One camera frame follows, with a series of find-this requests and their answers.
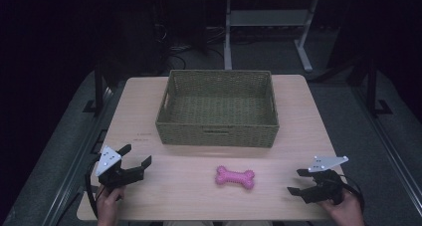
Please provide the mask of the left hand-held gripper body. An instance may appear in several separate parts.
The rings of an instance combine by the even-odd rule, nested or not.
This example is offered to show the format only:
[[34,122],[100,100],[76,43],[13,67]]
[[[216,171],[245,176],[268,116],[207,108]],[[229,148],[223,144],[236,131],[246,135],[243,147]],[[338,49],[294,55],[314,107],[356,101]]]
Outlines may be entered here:
[[123,169],[122,158],[123,156],[111,147],[106,145],[103,148],[95,175],[106,189],[120,188],[143,179],[144,171],[136,172],[133,168]]

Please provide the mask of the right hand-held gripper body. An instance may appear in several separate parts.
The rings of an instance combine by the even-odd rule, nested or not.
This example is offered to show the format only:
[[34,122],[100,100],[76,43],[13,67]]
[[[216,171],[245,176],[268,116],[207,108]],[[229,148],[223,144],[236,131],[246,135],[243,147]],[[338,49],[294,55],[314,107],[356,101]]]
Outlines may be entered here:
[[341,203],[343,182],[332,168],[347,161],[347,156],[315,156],[308,170],[314,173],[316,186],[305,189],[307,194],[303,197],[304,202],[315,203],[329,199],[335,205]]

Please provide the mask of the pink bone-shaped toy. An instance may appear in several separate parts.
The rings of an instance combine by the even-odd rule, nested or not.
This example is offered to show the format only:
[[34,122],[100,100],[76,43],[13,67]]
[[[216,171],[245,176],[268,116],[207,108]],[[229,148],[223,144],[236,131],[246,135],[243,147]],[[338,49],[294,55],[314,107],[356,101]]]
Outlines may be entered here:
[[245,189],[252,189],[255,186],[254,177],[255,173],[253,170],[246,170],[244,172],[231,171],[228,170],[225,166],[220,165],[216,169],[215,182],[218,185],[223,185],[225,183],[237,183],[241,184]]

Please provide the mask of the green woven basket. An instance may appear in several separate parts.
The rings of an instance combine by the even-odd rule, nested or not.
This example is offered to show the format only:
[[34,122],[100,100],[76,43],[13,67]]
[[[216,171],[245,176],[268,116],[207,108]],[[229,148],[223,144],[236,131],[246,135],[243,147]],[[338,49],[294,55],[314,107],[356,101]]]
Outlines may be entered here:
[[164,144],[270,148],[280,128],[272,74],[173,70],[155,125]]

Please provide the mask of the person's left hand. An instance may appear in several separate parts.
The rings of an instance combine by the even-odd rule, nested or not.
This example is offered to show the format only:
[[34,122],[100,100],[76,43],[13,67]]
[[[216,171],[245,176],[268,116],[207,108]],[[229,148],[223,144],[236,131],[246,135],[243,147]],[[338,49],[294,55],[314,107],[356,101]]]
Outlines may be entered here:
[[98,226],[116,226],[118,204],[117,199],[124,198],[125,187],[116,188],[112,192],[108,192],[101,185],[96,193]]

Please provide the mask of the person's right hand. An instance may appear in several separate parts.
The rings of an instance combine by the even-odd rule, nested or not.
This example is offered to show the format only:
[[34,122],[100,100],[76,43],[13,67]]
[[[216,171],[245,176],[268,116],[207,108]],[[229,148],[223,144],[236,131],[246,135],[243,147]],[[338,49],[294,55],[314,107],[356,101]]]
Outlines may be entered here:
[[365,226],[360,203],[350,191],[342,190],[343,201],[334,205],[331,201],[318,202],[337,226]]

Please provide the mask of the black metal stand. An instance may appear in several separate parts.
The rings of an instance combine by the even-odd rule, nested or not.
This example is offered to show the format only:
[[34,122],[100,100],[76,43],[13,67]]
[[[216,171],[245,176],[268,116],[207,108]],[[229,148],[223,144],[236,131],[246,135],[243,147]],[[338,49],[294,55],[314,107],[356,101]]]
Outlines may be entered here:
[[367,67],[366,107],[374,117],[378,117],[380,114],[392,114],[387,102],[376,98],[376,87],[377,69],[374,61],[370,60]]
[[94,70],[94,85],[95,85],[95,98],[88,100],[84,113],[92,113],[94,116],[101,114],[105,102],[108,86],[105,79],[105,68],[102,63],[97,63]]

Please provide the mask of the aluminium floor rail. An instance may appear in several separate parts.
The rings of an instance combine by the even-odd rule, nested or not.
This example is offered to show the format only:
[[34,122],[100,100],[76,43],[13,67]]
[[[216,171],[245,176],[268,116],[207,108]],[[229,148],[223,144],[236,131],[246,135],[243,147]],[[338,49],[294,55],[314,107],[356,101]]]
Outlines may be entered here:
[[390,161],[397,177],[402,183],[406,193],[408,194],[412,204],[414,205],[418,214],[422,217],[422,188],[417,185],[417,181],[405,165],[402,157],[395,148],[395,144],[387,134],[386,129],[379,120],[378,114],[373,113],[366,105],[366,99],[363,95],[362,90],[359,88],[351,88],[353,95],[355,96],[361,110],[365,117],[371,124],[373,130],[381,141],[381,144],[386,151],[387,158]]
[[53,134],[47,168],[56,170],[58,186],[42,226],[57,226],[73,197],[85,190],[85,175],[94,157],[92,149],[100,144],[98,137],[107,127],[107,107],[113,96],[109,87],[94,94],[85,97],[78,91]]

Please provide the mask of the grey metal desk frame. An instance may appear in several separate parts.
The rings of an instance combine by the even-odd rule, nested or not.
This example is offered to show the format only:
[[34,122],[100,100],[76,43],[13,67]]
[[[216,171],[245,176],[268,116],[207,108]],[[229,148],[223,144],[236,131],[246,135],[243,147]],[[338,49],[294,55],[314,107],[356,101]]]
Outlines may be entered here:
[[226,1],[225,39],[223,48],[224,69],[232,70],[231,29],[233,27],[302,27],[301,36],[294,40],[304,70],[310,73],[313,66],[305,50],[305,42],[313,22],[318,0],[312,0],[308,9],[293,10],[233,10],[231,0]]

